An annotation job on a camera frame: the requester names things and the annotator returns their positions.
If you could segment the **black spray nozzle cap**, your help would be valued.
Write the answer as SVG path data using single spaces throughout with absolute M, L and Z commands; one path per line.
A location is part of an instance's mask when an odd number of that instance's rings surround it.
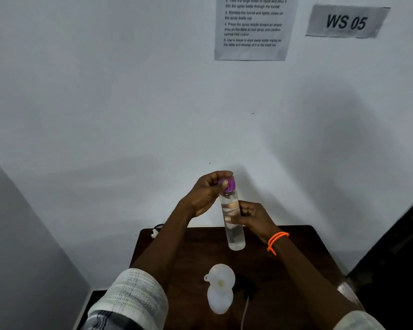
M 259 287 L 250 278 L 236 274 L 232 291 L 233 293 L 237 293 L 241 290 L 243 291 L 243 298 L 252 301 L 255 294 L 259 291 Z

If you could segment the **white dip tube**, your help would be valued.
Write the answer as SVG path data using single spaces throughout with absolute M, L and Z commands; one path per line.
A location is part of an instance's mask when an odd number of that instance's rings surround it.
M 245 303 L 244 310 L 243 310 L 242 317 L 241 317 L 240 330 L 243 330 L 244 320 L 245 320 L 245 316 L 246 316 L 247 311 L 248 311 L 249 302 L 250 302 L 250 297 L 247 296 L 246 303 Z

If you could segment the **person's left forearm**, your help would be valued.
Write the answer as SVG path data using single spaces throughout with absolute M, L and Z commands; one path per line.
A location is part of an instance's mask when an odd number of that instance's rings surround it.
M 187 199 L 182 199 L 145 251 L 130 265 L 151 275 L 167 291 L 177 253 L 195 211 Z

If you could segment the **person's right forearm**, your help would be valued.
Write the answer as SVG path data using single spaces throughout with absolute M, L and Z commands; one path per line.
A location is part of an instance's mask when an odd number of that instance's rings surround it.
M 320 330 L 333 330 L 344 316 L 359 310 L 313 266 L 287 233 L 275 234 L 267 245 L 285 266 Z

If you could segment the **white station label sign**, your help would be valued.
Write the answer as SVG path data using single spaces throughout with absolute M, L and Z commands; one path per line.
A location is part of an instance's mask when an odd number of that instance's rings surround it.
M 391 8 L 378 6 L 313 6 L 306 36 L 327 38 L 376 38 Z

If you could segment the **person's left hand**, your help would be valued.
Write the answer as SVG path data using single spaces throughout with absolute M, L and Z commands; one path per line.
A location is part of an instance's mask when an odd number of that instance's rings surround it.
M 219 179 L 233 176 L 231 171 L 215 171 L 201 176 L 188 194 L 182 198 L 178 207 L 188 213 L 190 219 L 204 214 L 214 204 L 219 195 L 210 192 L 210 186 Z

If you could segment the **person's right hand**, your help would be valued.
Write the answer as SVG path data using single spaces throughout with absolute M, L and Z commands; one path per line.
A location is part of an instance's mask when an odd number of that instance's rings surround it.
M 282 230 L 272 221 L 262 204 L 248 201 L 239 201 L 240 214 L 228 214 L 226 216 L 249 217 L 248 227 L 259 239 L 267 244 L 272 236 Z

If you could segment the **white plastic funnel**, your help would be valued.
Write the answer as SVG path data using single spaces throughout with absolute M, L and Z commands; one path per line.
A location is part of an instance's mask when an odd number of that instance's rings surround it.
M 230 266 L 216 264 L 212 266 L 209 273 L 204 276 L 204 281 L 209 283 L 214 289 L 232 290 L 235 285 L 236 276 Z

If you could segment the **dark wooden table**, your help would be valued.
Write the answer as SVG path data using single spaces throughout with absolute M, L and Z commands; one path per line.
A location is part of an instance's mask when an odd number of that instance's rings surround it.
M 244 234 L 246 247 L 232 251 L 224 227 L 187 229 L 171 272 L 164 330 L 240 330 L 246 305 L 242 289 L 225 314 L 209 307 L 204 276 L 216 264 L 230 266 L 259 288 L 248 304 L 243 330 L 318 330 L 285 267 L 249 229 Z

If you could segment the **white translucent spray bottle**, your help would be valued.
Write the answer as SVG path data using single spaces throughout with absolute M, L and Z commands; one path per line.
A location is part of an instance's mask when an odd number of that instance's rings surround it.
M 233 302 L 232 288 L 210 285 L 207 291 L 207 301 L 210 309 L 216 315 L 225 314 Z

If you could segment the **purple bottle cap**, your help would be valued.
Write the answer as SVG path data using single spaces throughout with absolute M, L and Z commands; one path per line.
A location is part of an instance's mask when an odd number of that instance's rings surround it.
M 232 193 L 236 189 L 236 182 L 233 176 L 219 179 L 218 184 L 223 186 L 222 194 Z

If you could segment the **white instruction sheet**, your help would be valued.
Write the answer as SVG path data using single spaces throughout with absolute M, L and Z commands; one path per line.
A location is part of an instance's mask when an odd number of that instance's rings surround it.
M 285 61 L 299 0 L 216 0 L 216 61 Z

